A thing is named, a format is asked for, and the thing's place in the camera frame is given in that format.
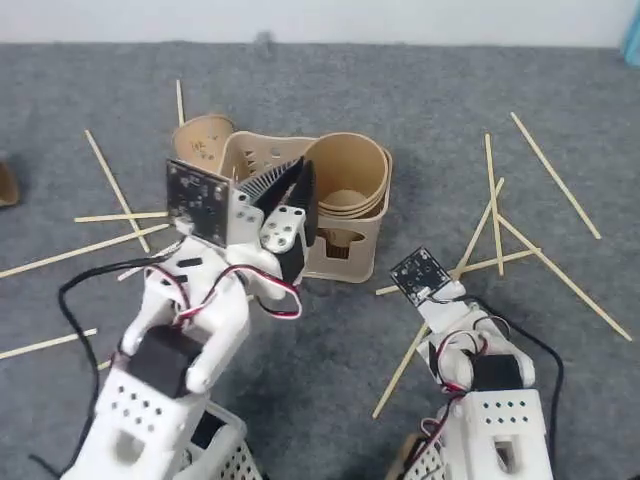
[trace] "brown paper cup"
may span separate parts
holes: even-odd
[[[189,120],[173,133],[173,148],[180,160],[211,173],[220,173],[222,153],[233,123],[224,115]]]
[[[312,143],[304,156],[316,169],[321,199],[318,205],[322,211],[349,214],[378,204],[389,166],[384,151],[370,138],[357,133],[332,133]],[[344,205],[345,196],[336,193],[341,191],[350,191],[353,203]]]
[[[18,182],[6,163],[0,162],[0,207],[15,205],[20,199]]]

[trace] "screw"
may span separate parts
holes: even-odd
[[[222,186],[221,186],[221,185],[218,185],[218,186],[216,187],[216,189],[214,190],[213,197],[214,197],[216,200],[221,201],[221,200],[222,200],[222,191],[223,191],[223,190],[224,190],[224,189],[222,188]]]

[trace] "gray carpet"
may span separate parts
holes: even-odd
[[[629,332],[640,337],[640,72],[613,51],[405,46],[2,46],[0,149],[24,198],[0,211],[0,270],[128,233],[126,222],[76,225],[119,211],[82,130],[89,127],[134,210],[161,208],[163,159],[177,122],[174,80],[192,117],[226,112],[269,134],[361,131],[396,167],[391,210],[365,284],[306,281],[304,318],[255,316],[213,397],[249,425],[271,478],[382,478],[405,436],[444,402],[415,358],[379,421],[371,411],[419,327],[400,295],[376,298],[387,271],[420,244],[445,266],[462,255],[488,200],[482,136],[494,134],[503,212]],[[518,112],[603,234],[595,240],[509,119]],[[156,222],[142,222],[150,226]],[[507,233],[505,251],[521,246]],[[154,248],[170,234],[150,239]],[[492,258],[489,230],[474,259]],[[0,281],[0,350],[69,327],[57,287],[91,266],[139,256],[136,242]],[[565,359],[558,479],[640,473],[640,354],[535,259],[463,278]],[[92,280],[71,296],[108,358],[135,315],[140,278]],[[553,362],[524,340],[546,407]],[[0,362],[0,478],[62,465],[90,386],[79,345]]]

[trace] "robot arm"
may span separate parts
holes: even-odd
[[[452,396],[387,478],[552,480],[534,365],[509,340],[509,322],[468,302],[424,248],[391,276],[429,327],[418,352]]]
[[[140,311],[65,480],[174,478],[205,409],[235,425],[222,429],[234,432],[227,440],[239,436],[244,424],[208,405],[208,397],[249,334],[247,295],[263,306],[290,294],[297,311],[263,308],[281,318],[301,313],[292,285],[315,239],[313,165],[290,162],[236,189],[228,179],[170,160],[167,178],[170,215],[186,238],[145,272]],[[216,466],[220,447],[211,448],[180,478],[208,478],[203,475]]]

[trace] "circuit board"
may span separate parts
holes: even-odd
[[[446,270],[424,247],[392,268],[391,278],[415,307],[451,281]]]
[[[231,180],[179,160],[167,160],[167,211],[190,235],[227,246]]]

